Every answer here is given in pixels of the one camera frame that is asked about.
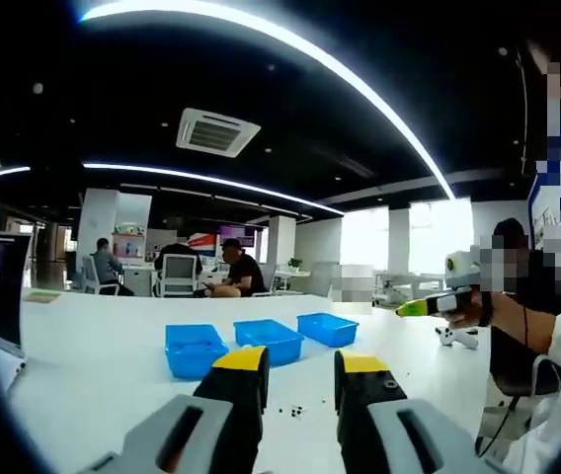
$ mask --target person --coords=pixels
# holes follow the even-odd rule
[[[491,302],[492,327],[561,365],[561,313],[555,316],[527,308],[501,292],[492,292]],[[477,326],[482,316],[482,297],[475,290],[467,309],[443,314],[454,329]],[[561,391],[548,413],[539,409],[535,413],[542,423],[533,417],[532,430],[512,443],[505,458],[505,467],[514,472],[542,472],[561,449]]]
[[[155,262],[153,263],[155,270],[157,270],[158,272],[164,267],[165,255],[195,255],[197,257],[197,262],[195,265],[195,275],[197,278],[200,277],[201,271],[203,271],[203,264],[201,263],[199,254],[188,245],[173,243],[164,247],[160,251],[160,255],[158,256],[158,258],[155,259]],[[158,296],[157,284],[153,285],[153,294],[155,296]]]
[[[267,291],[259,264],[243,251],[237,239],[226,239],[222,248],[223,261],[230,264],[230,272],[224,283],[208,285],[211,298],[252,296]]]
[[[561,281],[557,281],[554,265],[544,265],[541,250],[530,251],[528,238],[517,219],[499,222],[492,236],[493,247],[504,250],[504,290],[511,291],[519,304],[550,314],[561,313]],[[530,383],[537,353],[520,344],[504,331],[491,328],[490,371],[494,378]],[[558,375],[543,364],[539,382],[556,379]]]
[[[133,296],[133,291],[120,284],[118,274],[122,272],[122,264],[110,251],[110,242],[105,237],[96,242],[96,252],[92,254],[96,275],[100,284],[117,284],[119,296]],[[104,288],[101,294],[114,294],[113,288]]]

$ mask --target chair leg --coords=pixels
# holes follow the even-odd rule
[[[516,407],[518,406],[518,401],[520,400],[520,396],[518,397],[514,397],[513,400],[511,401],[511,403],[509,404],[509,411],[513,412],[516,410]]]

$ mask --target hand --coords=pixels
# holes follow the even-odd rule
[[[513,308],[513,306],[516,306],[517,303],[506,296],[505,293],[492,291],[491,305],[494,308],[491,315],[491,320],[493,322],[496,314],[503,312],[508,313],[514,310],[515,308]],[[449,321],[449,327],[452,329],[478,326],[480,324],[480,318],[482,318],[482,294],[477,289],[472,289],[471,304],[465,308],[464,311],[456,310],[450,313],[443,313],[441,316]]]

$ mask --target blue tray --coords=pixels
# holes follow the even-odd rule
[[[211,324],[175,324],[166,327],[165,352],[174,377],[200,379],[228,348]]]
[[[285,365],[300,358],[304,336],[273,319],[234,323],[239,346],[265,346],[270,350],[270,365]]]
[[[341,348],[356,339],[358,323],[329,313],[298,316],[298,332],[330,348]]]

